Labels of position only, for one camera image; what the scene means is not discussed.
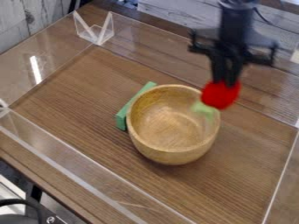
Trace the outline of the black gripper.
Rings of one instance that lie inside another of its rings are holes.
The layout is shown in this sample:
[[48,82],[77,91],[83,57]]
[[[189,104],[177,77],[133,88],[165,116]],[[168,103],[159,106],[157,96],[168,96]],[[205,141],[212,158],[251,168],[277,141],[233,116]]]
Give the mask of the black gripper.
[[225,84],[232,88],[244,64],[273,65],[277,43],[253,28],[257,0],[219,0],[219,9],[219,26],[191,29],[188,49],[209,56],[213,83],[224,80],[227,59]]

